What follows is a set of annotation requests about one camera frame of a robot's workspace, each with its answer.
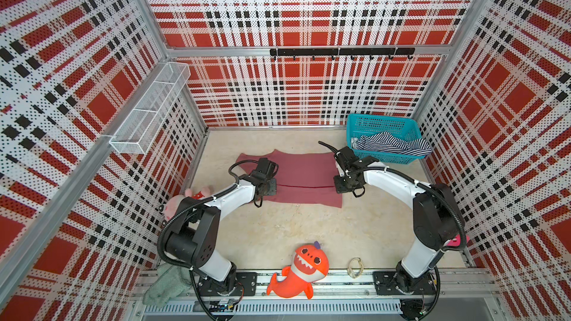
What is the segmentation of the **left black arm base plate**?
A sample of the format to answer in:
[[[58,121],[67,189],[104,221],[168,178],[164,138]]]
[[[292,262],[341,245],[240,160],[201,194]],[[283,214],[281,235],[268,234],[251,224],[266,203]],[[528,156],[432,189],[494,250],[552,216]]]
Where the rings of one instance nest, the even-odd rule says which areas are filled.
[[[255,272],[231,273],[228,276],[229,283],[201,277],[197,288],[201,297],[252,297],[257,291],[257,277]]]

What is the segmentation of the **maroon tank top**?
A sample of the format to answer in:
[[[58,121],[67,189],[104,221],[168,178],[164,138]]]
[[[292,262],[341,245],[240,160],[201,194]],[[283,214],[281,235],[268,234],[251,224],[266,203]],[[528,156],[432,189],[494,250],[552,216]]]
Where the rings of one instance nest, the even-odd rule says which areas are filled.
[[[265,157],[278,165],[277,191],[266,198],[268,201],[342,207],[343,198],[334,184],[338,170],[331,153],[289,154],[274,150]]]

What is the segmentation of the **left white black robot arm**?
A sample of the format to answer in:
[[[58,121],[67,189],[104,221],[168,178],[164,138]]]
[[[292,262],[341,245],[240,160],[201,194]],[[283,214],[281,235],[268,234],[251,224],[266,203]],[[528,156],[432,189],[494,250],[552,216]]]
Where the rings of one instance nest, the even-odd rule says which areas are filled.
[[[230,294],[236,285],[236,266],[217,250],[219,224],[239,207],[253,203],[260,208],[263,198],[277,191],[279,165],[268,158],[250,161],[254,169],[244,175],[233,172],[239,161],[228,169],[233,184],[203,199],[184,197],[174,217],[164,226],[158,239],[162,261],[186,268],[211,281],[221,294]]]

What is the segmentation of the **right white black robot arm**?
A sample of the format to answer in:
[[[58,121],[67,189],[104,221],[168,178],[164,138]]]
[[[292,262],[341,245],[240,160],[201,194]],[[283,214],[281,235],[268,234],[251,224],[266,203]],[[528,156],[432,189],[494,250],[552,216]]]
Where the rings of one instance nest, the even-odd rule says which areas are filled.
[[[415,240],[398,262],[390,288],[404,295],[415,294],[420,283],[430,279],[430,272],[437,270],[446,252],[465,248],[465,222],[449,186],[418,181],[371,156],[359,158],[349,147],[339,150],[323,141],[319,144],[334,155],[337,193],[352,193],[358,198],[357,191],[377,187],[412,210]]]

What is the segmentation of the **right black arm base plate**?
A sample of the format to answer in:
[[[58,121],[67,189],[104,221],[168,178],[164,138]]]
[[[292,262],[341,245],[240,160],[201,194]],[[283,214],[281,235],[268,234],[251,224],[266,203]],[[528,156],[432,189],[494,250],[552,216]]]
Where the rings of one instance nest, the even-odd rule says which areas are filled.
[[[404,271],[374,271],[373,284],[378,295],[421,297],[436,294],[436,286],[430,272],[412,278]]]

